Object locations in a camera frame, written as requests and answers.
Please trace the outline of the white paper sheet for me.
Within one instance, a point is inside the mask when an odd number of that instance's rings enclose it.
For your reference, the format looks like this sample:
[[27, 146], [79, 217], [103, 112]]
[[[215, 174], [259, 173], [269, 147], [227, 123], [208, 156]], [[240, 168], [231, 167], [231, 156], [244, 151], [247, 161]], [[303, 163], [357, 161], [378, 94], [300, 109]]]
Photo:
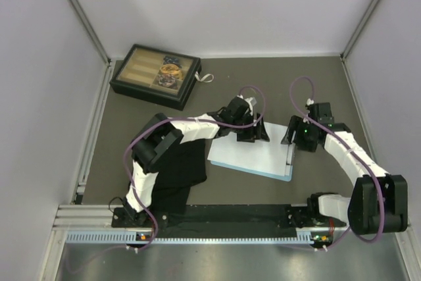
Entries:
[[212, 165], [289, 182], [292, 178], [293, 144], [282, 145], [286, 126], [266, 123], [270, 141], [237, 141], [234, 133], [212, 141], [207, 159]]

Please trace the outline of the light blue clipboard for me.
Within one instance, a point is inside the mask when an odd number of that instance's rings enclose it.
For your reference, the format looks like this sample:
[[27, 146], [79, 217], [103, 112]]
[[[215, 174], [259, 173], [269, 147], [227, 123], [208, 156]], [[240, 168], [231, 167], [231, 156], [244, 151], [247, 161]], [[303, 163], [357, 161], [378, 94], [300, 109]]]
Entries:
[[292, 165], [288, 161], [287, 151], [246, 151], [209, 153], [207, 159], [212, 165], [233, 169], [249, 174], [289, 182], [292, 177]]

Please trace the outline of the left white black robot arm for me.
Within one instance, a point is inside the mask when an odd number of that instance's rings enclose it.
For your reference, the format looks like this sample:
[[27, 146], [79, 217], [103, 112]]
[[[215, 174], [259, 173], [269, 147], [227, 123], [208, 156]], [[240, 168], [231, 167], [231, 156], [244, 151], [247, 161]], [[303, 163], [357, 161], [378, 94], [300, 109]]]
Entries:
[[205, 181], [205, 142], [231, 133], [239, 142], [269, 141], [255, 98], [235, 96], [217, 111], [189, 118], [156, 114], [129, 143], [123, 164], [130, 184], [114, 215], [121, 226], [156, 222], [158, 210], [185, 207], [190, 188]]

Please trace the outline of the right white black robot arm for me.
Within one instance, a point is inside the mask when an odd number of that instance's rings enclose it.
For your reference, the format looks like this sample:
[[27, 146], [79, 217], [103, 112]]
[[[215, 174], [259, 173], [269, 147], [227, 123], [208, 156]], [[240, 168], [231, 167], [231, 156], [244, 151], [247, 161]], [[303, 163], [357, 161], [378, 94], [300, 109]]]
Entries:
[[314, 193], [308, 199], [308, 220], [317, 226], [331, 218], [346, 223], [357, 235], [404, 232], [408, 227], [408, 184], [400, 174], [380, 167], [356, 142], [344, 123], [336, 123], [329, 103], [309, 99], [307, 114], [293, 115], [282, 144], [314, 153], [321, 147], [348, 176], [350, 197]]

